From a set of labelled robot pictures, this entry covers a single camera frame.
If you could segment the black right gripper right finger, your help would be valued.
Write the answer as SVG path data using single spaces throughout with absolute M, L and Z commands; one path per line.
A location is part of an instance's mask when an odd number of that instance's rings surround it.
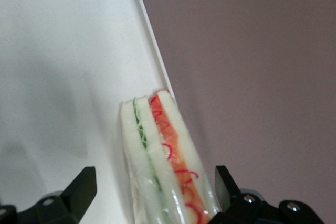
M 216 166 L 215 191 L 221 211 L 210 223 L 323 223 L 307 204 L 284 200 L 278 207 L 252 192 L 242 192 L 226 166 Z

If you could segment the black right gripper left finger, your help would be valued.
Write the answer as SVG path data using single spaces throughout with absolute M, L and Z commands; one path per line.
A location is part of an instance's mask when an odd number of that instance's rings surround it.
M 46 196 L 22 212 L 1 205 L 1 223 L 79 223 L 96 194 L 96 168 L 85 167 L 60 195 Z

